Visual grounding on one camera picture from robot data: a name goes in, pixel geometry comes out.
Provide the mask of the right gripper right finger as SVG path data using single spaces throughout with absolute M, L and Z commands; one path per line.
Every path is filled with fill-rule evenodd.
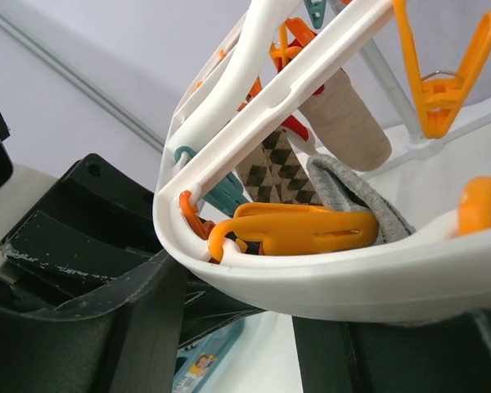
M 491 310 L 416 326 L 292 322 L 306 392 L 491 392 Z

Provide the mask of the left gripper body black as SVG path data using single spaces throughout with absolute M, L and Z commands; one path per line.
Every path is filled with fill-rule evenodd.
M 0 280 L 57 305 L 158 253 L 151 192 L 97 154 L 60 178 L 15 164 L 0 111 Z

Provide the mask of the grey striped sock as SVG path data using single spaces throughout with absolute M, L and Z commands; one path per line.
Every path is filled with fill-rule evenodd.
M 379 224 L 380 245 L 397 242 L 416 232 L 398 210 L 350 167 L 333 156 L 316 154 L 307 160 L 307 171 L 321 203 L 336 211 L 369 211 Z

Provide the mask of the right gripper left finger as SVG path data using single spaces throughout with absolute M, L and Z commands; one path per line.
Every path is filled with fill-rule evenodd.
M 186 273 L 166 251 L 55 309 L 0 306 L 0 392 L 169 392 Z

